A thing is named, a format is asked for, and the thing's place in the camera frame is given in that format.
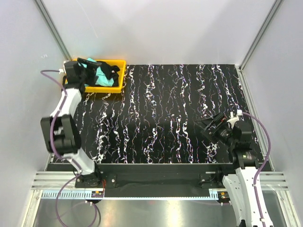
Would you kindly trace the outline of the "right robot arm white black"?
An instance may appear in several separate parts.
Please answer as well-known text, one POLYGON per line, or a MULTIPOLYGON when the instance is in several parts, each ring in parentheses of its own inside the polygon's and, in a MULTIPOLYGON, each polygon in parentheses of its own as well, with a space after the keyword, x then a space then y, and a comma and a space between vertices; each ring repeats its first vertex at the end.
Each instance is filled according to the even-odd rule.
POLYGON ((237 226, 272 227, 259 174, 264 165, 260 165, 251 148, 252 129, 249 123, 240 120, 241 110, 227 117, 218 113, 213 117, 197 120, 203 137, 212 143, 221 142, 227 147, 232 171, 219 169, 214 181, 224 187, 233 206, 237 226))

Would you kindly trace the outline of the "teal t shirt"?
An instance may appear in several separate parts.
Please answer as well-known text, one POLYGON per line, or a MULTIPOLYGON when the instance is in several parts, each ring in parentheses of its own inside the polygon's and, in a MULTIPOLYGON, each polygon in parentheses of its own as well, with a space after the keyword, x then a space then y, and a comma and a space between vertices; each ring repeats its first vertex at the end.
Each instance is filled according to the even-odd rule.
MULTIPOLYGON (((92 58, 87 58, 89 61, 96 61, 92 58)), ((96 61, 101 63, 101 66, 96 69, 97 81, 95 87, 112 87, 114 85, 114 79, 111 78, 111 66, 104 61, 96 61)))

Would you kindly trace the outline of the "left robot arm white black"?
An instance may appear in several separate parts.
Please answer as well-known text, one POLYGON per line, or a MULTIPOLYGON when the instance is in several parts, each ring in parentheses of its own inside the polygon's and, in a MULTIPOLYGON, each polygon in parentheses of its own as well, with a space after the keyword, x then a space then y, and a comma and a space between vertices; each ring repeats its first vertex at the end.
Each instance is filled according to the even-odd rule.
POLYGON ((46 149, 59 160, 68 161, 76 170, 75 178, 80 187, 98 187, 102 174, 96 162, 85 153, 81 136, 74 121, 75 111, 82 100, 86 85, 95 85, 97 70, 102 63, 78 58, 67 61, 63 69, 67 83, 58 82, 61 98, 55 110, 40 121, 46 149))

